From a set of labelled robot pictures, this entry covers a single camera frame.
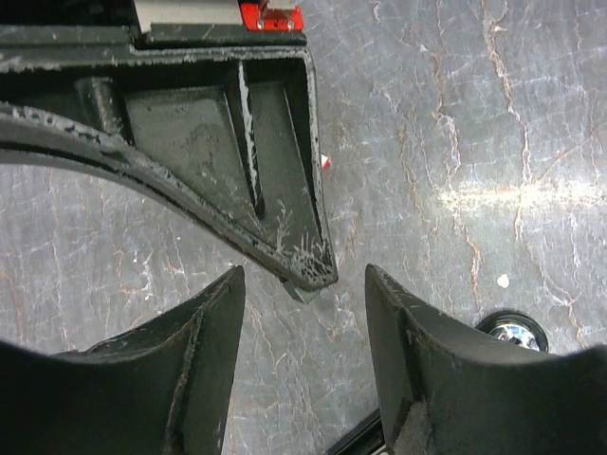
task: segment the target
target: marble floor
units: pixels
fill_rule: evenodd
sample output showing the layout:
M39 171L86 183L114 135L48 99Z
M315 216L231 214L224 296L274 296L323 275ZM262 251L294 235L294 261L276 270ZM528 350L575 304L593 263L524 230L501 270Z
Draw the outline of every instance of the marble floor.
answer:
M607 0L303 0L340 281L308 305L113 183L0 167L0 337L86 349L244 264L225 454L323 453L377 406L363 273L551 351L607 341Z

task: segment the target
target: white scuff mark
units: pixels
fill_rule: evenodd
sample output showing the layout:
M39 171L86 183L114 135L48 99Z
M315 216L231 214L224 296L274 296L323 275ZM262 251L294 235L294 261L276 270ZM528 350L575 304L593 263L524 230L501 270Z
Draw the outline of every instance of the white scuff mark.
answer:
M503 287L504 289L506 289L507 287L510 286L510 279L508 278L508 275L505 273L504 275L501 275L498 279L497 279L497 284L501 287Z
M0 72L8 73L21 63L21 57L11 57L5 60L4 54L0 54Z
M381 2L374 0L371 3L373 3L373 17L376 18L378 24L381 24L381 19L379 19L379 7L381 6Z
M279 357L278 360L276 360L276 363L274 364L274 372L276 372L276 369L278 368L278 364L281 363L281 360L283 360L286 357L287 353L283 353L283 355L281 355Z
M278 199L278 204L281 206L281 215L276 217L278 221L278 229L276 231L276 251L282 253L284 250L283 239L290 235L290 218L292 214L292 210L286 211L285 204L281 199Z
M154 276L152 275L152 267L149 266L149 262L150 262L150 259L152 258L153 254L154 254L154 251L152 250L150 255L142 263L143 271L141 272L141 274L145 277L145 281L147 281L147 283L145 283L145 286L143 286L141 288L141 292L145 293L144 298L146 300L148 300L148 299L150 299L150 297L154 296L154 288L155 288Z
M464 188L444 191L438 195L440 204L454 213L484 208L547 210L554 207L607 206L607 194L592 183L560 182L522 185L519 188L485 190Z
M238 83L240 86L240 104L242 106L243 120L245 121L245 142L247 143L248 153L248 171L253 187L257 182L257 171L255 170L254 161L257 152L255 151L255 142L253 140L253 114L250 112L248 105L248 84L245 76L245 65L243 62L238 62Z
M579 253L578 253L578 244L576 243L576 235L578 233L578 220L576 219L576 215L574 214L573 211L571 211L571 213L569 213L569 224L571 225L571 236L569 237L569 239L571 240L571 247L572 247L572 252L573 252L573 265L574 265L574 271L573 271L573 278L576 281L577 284L579 284L578 282L578 271L579 268L581 267L581 260L579 259Z

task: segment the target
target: scuffed black plastic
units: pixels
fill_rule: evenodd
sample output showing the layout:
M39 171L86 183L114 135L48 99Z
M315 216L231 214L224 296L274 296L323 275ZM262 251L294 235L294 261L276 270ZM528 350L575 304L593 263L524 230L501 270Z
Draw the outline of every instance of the scuffed black plastic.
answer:
M237 267L83 353L0 342L0 453L219 455L244 309Z
M428 453L607 453L607 347L558 357L500 341L370 264L365 302L388 448L425 402Z
M154 49L161 35L143 43L129 27L1 26L0 161L120 182L282 281L335 282L303 35L188 47L200 40L175 34L182 48Z

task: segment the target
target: black rubber component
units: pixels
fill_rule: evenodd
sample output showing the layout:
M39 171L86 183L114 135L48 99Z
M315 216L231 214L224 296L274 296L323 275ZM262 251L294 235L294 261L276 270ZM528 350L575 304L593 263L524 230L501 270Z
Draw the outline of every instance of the black rubber component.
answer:
M0 342L0 453L221 454L244 308L237 267L83 353Z
M543 353L548 352L548 337L546 336L543 328L535 320L519 311L501 310L492 313L478 323L476 330L480 330L481 332L488 334L496 326L509 322L513 322L525 327L535 336L540 351Z
M428 305L368 265L366 308L387 447L425 401L435 453L607 453L607 347L521 349Z
M305 47L136 40L129 27L0 27L0 162L114 180L296 288L336 282Z

